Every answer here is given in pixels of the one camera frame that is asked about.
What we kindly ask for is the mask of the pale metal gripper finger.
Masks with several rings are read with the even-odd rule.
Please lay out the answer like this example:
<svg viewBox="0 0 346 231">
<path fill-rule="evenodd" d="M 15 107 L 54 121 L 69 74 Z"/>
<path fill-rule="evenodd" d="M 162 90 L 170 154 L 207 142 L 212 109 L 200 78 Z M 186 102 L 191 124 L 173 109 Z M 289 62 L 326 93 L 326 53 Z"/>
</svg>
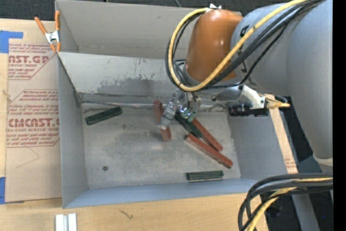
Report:
<svg viewBox="0 0 346 231">
<path fill-rule="evenodd" d="M 161 129 L 167 129 L 170 122 L 175 116 L 176 113 L 176 105 L 175 104 L 167 104 L 165 108 L 160 105 L 159 111 L 161 112 L 161 119 L 159 121 L 158 126 Z"/>
</svg>

